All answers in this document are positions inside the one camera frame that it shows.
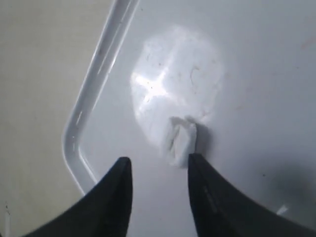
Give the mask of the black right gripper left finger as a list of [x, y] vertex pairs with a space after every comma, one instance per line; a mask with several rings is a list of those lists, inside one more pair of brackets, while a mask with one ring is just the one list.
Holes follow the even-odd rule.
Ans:
[[125, 237], [133, 200], [132, 167], [120, 157], [99, 183], [29, 237]]

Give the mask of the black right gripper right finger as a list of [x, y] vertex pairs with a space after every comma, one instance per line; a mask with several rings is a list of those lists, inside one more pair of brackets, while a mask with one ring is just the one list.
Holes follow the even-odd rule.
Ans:
[[315, 231], [259, 205], [201, 155], [189, 154], [188, 190], [199, 237], [314, 237]]

